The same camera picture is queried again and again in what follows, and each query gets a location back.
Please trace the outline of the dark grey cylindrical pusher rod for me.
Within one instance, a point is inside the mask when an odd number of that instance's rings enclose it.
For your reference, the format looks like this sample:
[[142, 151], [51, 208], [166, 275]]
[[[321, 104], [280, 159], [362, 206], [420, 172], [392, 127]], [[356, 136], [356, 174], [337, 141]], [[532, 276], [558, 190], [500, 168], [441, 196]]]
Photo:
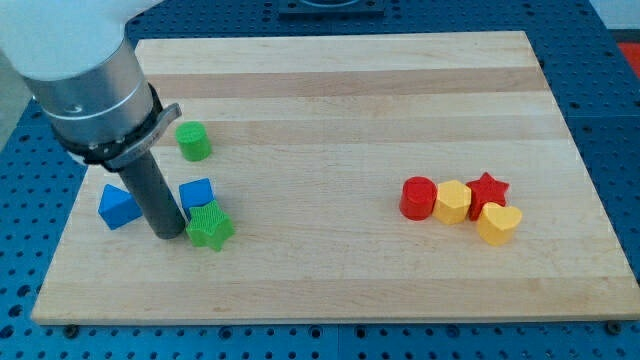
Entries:
[[185, 219], [150, 151], [118, 174], [157, 237], [173, 239], [183, 233]]

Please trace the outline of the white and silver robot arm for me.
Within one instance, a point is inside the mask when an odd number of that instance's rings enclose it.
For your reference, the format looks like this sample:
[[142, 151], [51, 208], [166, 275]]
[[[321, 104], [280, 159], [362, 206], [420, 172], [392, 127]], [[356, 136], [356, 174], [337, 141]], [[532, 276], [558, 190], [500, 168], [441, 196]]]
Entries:
[[151, 229], [180, 235], [185, 219], [151, 148], [181, 115], [163, 106], [126, 35], [157, 0], [1, 4], [1, 49], [75, 159], [117, 173]]

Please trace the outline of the dark robot base mount plate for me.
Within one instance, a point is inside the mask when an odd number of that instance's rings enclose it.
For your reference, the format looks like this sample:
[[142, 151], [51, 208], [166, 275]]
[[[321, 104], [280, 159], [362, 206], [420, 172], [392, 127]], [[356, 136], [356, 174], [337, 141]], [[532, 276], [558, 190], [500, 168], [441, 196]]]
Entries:
[[382, 15], [386, 0], [277, 0], [280, 17]]

